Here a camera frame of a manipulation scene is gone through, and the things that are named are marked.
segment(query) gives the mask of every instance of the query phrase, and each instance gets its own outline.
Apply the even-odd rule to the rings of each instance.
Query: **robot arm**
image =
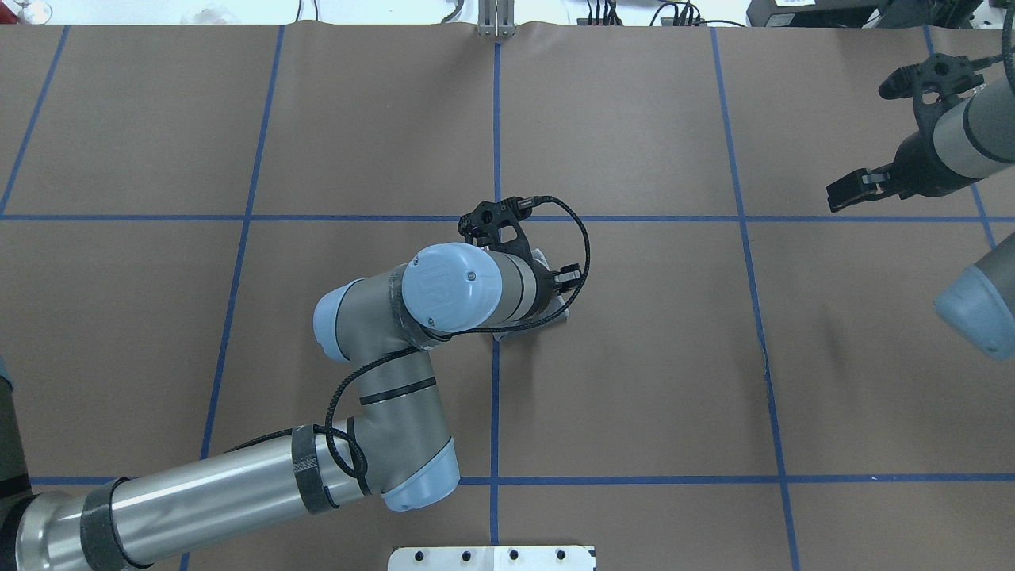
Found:
[[[920,65],[896,70],[881,84],[884,98],[912,97],[920,130],[899,145],[894,160],[860,168],[828,185],[828,206],[847,206],[892,195],[938,197],[965,188],[1015,163],[1015,63],[1012,20],[1005,18],[1002,53],[970,61],[935,54]],[[1004,62],[1008,81],[997,81],[969,97],[959,93],[984,83],[977,71]],[[938,93],[925,102],[925,93]],[[935,301],[938,315],[993,359],[1015,355],[1015,234],[967,267]]]
[[[532,257],[518,222],[546,201],[560,204],[582,229],[581,271],[550,271]],[[498,230],[506,225],[518,237],[501,242]],[[0,490],[0,568],[143,569],[371,494],[394,511],[451,494],[458,461],[428,352],[465,333],[528,330],[557,319],[589,270],[585,226],[553,197],[484,202],[462,216],[459,229],[470,242],[424,247],[408,263],[352,281],[319,302],[318,343],[331,359],[358,367],[336,391],[325,427],[266,435],[220,456],[112,482],[85,497],[30,496],[0,366],[0,476],[13,483]],[[567,302],[547,314],[550,301],[571,289]],[[333,422],[353,380],[362,414]]]

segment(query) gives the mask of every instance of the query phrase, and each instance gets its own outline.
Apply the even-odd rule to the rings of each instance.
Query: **metal cylinder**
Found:
[[[335,503],[362,498],[359,484],[316,440],[321,477]],[[348,459],[344,442],[339,451]],[[293,477],[291,438],[281,437],[125,482],[113,494],[113,521],[124,555],[153,563],[261,527],[306,515]],[[80,541],[83,498],[44,495],[28,507],[18,533],[25,569],[87,571]]]
[[[511,254],[488,252],[500,270],[503,289],[497,309],[483,324],[489,328],[504,323],[518,322],[536,303],[536,274],[525,260]]]
[[[995,81],[941,117],[934,150],[948,168],[970,179],[1015,162],[1015,93],[1008,83]]]

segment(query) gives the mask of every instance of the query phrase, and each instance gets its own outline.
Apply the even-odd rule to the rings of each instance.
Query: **white object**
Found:
[[[595,571],[595,553],[582,546],[402,548],[388,571]]]
[[[18,18],[24,23],[46,23],[53,17],[53,8],[46,2],[28,2],[21,7]]]
[[[188,10],[180,18],[183,24],[207,24],[207,23],[240,23],[240,18],[228,8],[221,4],[206,4],[199,8]]]
[[[463,241],[423,247],[402,277],[402,299],[412,318],[448,334],[482,326],[497,309],[502,293],[497,263]]]

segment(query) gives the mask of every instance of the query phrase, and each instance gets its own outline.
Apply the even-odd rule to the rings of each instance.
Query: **blue grid line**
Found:
[[[493,201],[500,200],[500,50],[493,44]],[[490,545],[500,544],[500,342],[493,340],[490,364]]]
[[[257,151],[254,155],[254,169],[251,173],[251,186],[247,195],[247,210],[244,214],[244,225],[240,232],[240,246],[236,248],[236,262],[232,269],[232,284],[229,287],[229,301],[225,309],[225,323],[222,327],[222,340],[218,347],[218,362],[215,365],[215,378],[211,385],[211,398],[208,400],[208,416],[204,425],[204,438],[201,442],[201,459],[208,457],[211,446],[211,433],[215,426],[215,412],[218,409],[218,394],[222,385],[222,372],[225,368],[225,353],[229,346],[229,334],[232,329],[232,314],[236,307],[236,293],[240,290],[240,277],[243,273],[244,257],[247,253],[247,236],[250,234],[251,217],[254,211],[254,199],[257,196],[257,183],[261,172],[261,158],[264,155],[264,142],[268,135],[268,122],[271,117],[271,101],[275,93],[275,79],[278,76],[278,62],[282,54],[282,40],[285,38],[285,27],[278,26],[278,39],[275,41],[275,57],[271,65],[271,78],[268,80],[268,94],[265,97],[264,114],[261,118],[261,133],[258,137]]]
[[[969,185],[972,189],[972,200],[976,203],[976,210],[979,211],[979,219],[984,222],[984,233],[987,234],[987,242],[991,244],[991,249],[998,246],[998,242],[994,239],[994,230],[991,229],[991,221],[987,217],[987,207],[984,206],[984,200],[979,197],[979,187],[976,183]]]
[[[493,201],[500,201],[500,43],[493,45]]]
[[[1015,482],[1015,474],[844,474],[787,476],[789,484],[890,484],[917,482]]]
[[[254,214],[255,221],[457,222],[451,214]]]
[[[934,38],[931,35],[931,27],[929,25],[924,25],[924,41],[927,42],[927,53],[931,56],[934,55]],[[991,244],[991,248],[998,246],[998,242],[994,239],[994,231],[991,229],[991,222],[987,217],[987,208],[984,207],[984,200],[979,196],[979,187],[976,183],[969,185],[969,189],[972,192],[972,201],[976,204],[976,211],[979,213],[979,221],[984,224],[984,233],[987,235],[987,242]]]
[[[32,486],[101,486],[113,476],[33,476]],[[488,476],[463,476],[459,486],[489,486]],[[500,476],[497,486],[713,486],[787,484],[1015,483],[1015,473],[818,474],[754,476]]]
[[[719,85],[719,100],[723,111],[723,126],[726,130],[726,146],[730,157],[730,174],[733,179],[733,192],[737,199],[737,214],[740,216],[740,237],[744,246],[744,261],[747,266],[747,282],[751,292],[751,303],[754,306],[754,325],[757,329],[758,344],[761,347],[761,357],[764,361],[764,382],[768,400],[768,420],[771,425],[771,439],[775,448],[775,467],[781,479],[786,478],[786,460],[783,455],[783,439],[779,430],[779,413],[775,409],[775,390],[771,384],[771,369],[768,362],[768,346],[765,343],[764,323],[761,319],[761,305],[758,297],[757,281],[754,276],[754,258],[751,254],[750,236],[747,232],[747,216],[744,211],[744,197],[740,186],[740,171],[737,166],[737,152],[733,144],[733,127],[730,121],[730,109],[726,98],[726,82],[723,79],[723,63],[719,50],[719,35],[716,28],[709,28],[712,34],[713,56],[716,60],[716,81]],[[783,515],[786,520],[786,537],[790,550],[790,561],[794,571],[800,571],[800,554],[797,550],[797,532],[793,522],[793,506],[790,502],[790,487],[786,482],[780,483],[783,496]]]
[[[931,38],[931,26],[924,24],[924,42],[927,43],[927,53],[934,55],[934,39]]]
[[[0,214],[10,221],[365,221],[458,222],[459,214]],[[856,222],[856,223],[982,223],[1015,222],[1015,216],[891,216],[891,215],[780,215],[745,214],[755,222]],[[585,214],[587,222],[739,222],[735,214]],[[527,221],[572,222],[566,215],[536,214]]]
[[[113,482],[116,476],[32,476],[32,486],[101,486]]]
[[[243,214],[4,214],[0,219],[11,221],[242,221]]]
[[[21,168],[21,160],[24,159],[24,152],[28,149],[28,141],[31,140],[31,133],[36,130],[36,121],[43,111],[43,102],[46,101],[46,93],[50,90],[50,83],[53,82],[53,75],[56,74],[57,64],[60,63],[60,55],[63,54],[63,47],[67,44],[67,34],[70,33],[70,26],[65,25],[60,33],[60,42],[57,43],[57,50],[53,53],[53,61],[50,62],[50,69],[46,72],[46,80],[43,81],[43,88],[39,90],[39,97],[36,99],[36,106],[31,110],[31,117],[28,118],[28,126],[24,129],[24,137],[21,139],[21,146],[17,149],[17,156],[14,157],[14,165],[10,169],[10,176],[7,177],[7,186],[4,188],[3,197],[0,198],[0,214],[7,209],[7,202],[10,194],[14,191],[14,182],[17,180],[17,171]]]
[[[500,342],[493,341],[490,376],[490,545],[498,545],[497,485],[500,481]]]

